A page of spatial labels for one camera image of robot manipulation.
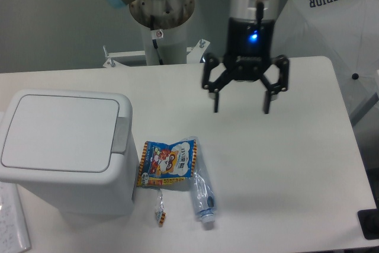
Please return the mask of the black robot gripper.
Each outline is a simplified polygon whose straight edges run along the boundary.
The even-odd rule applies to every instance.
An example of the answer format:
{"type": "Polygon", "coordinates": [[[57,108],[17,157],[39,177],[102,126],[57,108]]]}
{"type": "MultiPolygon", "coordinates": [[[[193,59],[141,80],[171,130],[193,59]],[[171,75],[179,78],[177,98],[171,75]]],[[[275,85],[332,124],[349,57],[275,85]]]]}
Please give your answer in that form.
{"type": "Polygon", "coordinates": [[[266,87],[263,112],[269,113],[270,104],[279,92],[286,92],[289,83],[290,60],[280,55],[271,60],[271,43],[274,32],[274,20],[239,21],[229,19],[227,46],[224,54],[225,70],[211,81],[211,71],[218,67],[220,59],[212,53],[206,53],[201,86],[214,100],[214,112],[219,111],[219,93],[231,81],[261,80],[266,87]],[[275,65],[279,69],[278,80],[271,84],[264,72],[275,65]]]}

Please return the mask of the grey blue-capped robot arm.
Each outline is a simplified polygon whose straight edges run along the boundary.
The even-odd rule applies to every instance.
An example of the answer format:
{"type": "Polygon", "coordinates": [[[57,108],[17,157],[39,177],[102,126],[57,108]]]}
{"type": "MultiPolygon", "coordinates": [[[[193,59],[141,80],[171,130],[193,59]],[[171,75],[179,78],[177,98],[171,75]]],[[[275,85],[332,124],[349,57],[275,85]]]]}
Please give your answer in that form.
{"type": "MultiPolygon", "coordinates": [[[[172,65],[187,62],[186,26],[194,13],[195,0],[107,0],[115,7],[128,7],[139,24],[146,63],[172,65]]],[[[231,81],[261,81],[266,88],[263,111],[278,93],[288,89],[290,61],[271,56],[279,0],[231,0],[226,50],[222,57],[203,56],[201,86],[215,103],[231,81]]]]}

